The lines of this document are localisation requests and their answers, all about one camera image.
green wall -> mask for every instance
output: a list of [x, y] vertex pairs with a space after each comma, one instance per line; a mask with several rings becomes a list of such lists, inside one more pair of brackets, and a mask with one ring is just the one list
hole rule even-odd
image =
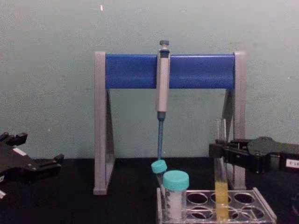
[[[93, 157], [93, 53], [248, 53], [246, 134], [299, 144], [297, 0], [0, 2], [0, 131], [33, 157]], [[165, 156], [207, 156], [224, 90], [171, 90]], [[111, 91], [117, 157], [153, 157], [154, 90]]]

teal screw cap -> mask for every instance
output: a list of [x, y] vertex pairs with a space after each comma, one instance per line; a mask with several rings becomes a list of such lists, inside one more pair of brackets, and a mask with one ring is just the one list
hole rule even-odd
[[154, 174], [159, 174], [167, 170], [167, 165], [164, 160], [157, 160], [151, 164], [151, 169]]
[[172, 191], [182, 191], [189, 187], [189, 175], [180, 170], [168, 171], [163, 175], [163, 185]]

white label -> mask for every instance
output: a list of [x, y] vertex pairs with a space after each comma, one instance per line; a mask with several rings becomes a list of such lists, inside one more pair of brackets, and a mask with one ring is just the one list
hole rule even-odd
[[22, 150], [20, 150], [19, 148], [14, 148], [14, 151], [22, 156], [27, 155], [25, 152], [23, 152]]
[[286, 167], [299, 168], [299, 160], [286, 159]]

pipette stand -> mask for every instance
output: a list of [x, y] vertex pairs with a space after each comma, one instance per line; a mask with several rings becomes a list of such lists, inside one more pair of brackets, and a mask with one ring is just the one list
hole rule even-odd
[[[171, 55], [170, 89], [226, 89], [222, 117], [227, 138], [245, 138], [246, 63], [242, 52], [231, 55]], [[106, 195], [114, 166], [109, 89], [155, 89], [157, 55], [112, 55], [95, 52], [94, 190]], [[228, 165], [232, 189], [246, 189], [245, 169]]]
[[[277, 217], [260, 192], [230, 190], [228, 192], [229, 220], [225, 224], [276, 224]], [[209, 190], [188, 190], [185, 224], [218, 224], [215, 193]], [[174, 224], [165, 214], [163, 197], [157, 188], [157, 224]]]

